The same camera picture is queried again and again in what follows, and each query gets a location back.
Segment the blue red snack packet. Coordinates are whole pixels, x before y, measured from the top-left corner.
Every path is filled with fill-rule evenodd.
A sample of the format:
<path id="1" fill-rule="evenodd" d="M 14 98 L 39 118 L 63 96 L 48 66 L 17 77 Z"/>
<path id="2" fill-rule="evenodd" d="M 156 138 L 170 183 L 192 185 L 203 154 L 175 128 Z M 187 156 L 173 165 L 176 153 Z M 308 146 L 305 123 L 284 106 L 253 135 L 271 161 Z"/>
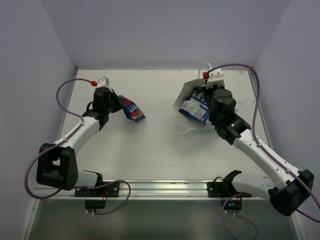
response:
<path id="1" fill-rule="evenodd" d="M 146 118 L 145 114 L 141 111 L 141 109 L 136 105 L 135 102 L 123 95 L 119 95 L 118 97 L 123 102 L 122 109 L 128 120 L 137 123 Z"/>

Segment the light blue paper bag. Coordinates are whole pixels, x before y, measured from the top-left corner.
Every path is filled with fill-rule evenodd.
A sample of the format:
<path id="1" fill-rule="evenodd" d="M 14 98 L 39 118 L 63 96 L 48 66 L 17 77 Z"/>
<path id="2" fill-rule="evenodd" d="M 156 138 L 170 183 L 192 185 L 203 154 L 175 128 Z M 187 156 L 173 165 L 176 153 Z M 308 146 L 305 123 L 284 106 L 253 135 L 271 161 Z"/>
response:
<path id="1" fill-rule="evenodd" d="M 187 81 L 173 104 L 175 113 L 171 128 L 176 134 L 186 134 L 190 130 L 200 129 L 206 125 L 209 118 L 208 106 L 202 87 L 205 80 L 198 70 L 197 78 Z"/>

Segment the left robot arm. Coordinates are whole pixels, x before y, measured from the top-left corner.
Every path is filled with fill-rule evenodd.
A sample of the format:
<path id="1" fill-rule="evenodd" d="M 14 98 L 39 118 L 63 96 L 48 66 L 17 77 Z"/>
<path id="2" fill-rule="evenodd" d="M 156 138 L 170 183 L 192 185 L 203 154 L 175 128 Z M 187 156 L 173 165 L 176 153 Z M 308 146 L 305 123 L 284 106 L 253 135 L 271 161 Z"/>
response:
<path id="1" fill-rule="evenodd" d="M 103 193 L 100 173 L 79 171 L 77 154 L 91 137 L 108 122 L 109 115 L 120 111 L 123 104 L 117 94 L 107 86 L 97 87 L 93 94 L 92 109 L 87 109 L 80 122 L 55 143 L 40 147 L 36 182 L 59 190 L 86 188 L 92 196 Z"/>

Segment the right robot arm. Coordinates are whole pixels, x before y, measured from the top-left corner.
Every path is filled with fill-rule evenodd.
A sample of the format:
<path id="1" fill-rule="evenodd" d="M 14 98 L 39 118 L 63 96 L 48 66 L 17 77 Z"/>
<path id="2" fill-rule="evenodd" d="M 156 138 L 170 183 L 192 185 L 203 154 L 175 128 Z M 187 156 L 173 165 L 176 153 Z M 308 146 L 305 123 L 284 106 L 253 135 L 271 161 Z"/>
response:
<path id="1" fill-rule="evenodd" d="M 308 169 L 299 170 L 259 140 L 252 126 L 236 114 L 236 100 L 224 86 L 215 84 L 202 90 L 208 106 L 208 119 L 217 134 L 246 154 L 274 184 L 259 191 L 257 196 L 269 199 L 280 214 L 292 215 L 311 195 L 313 173 Z"/>

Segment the blue Kettle chips bag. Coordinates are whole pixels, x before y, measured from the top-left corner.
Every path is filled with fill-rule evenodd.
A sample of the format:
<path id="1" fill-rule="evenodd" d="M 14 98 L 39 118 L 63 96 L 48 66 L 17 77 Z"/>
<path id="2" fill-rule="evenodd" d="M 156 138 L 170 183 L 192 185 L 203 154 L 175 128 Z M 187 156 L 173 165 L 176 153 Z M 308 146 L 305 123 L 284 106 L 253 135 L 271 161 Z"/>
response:
<path id="1" fill-rule="evenodd" d="M 203 89 L 201 87 L 193 88 L 185 97 L 178 111 L 187 118 L 206 124 L 209 111 Z"/>

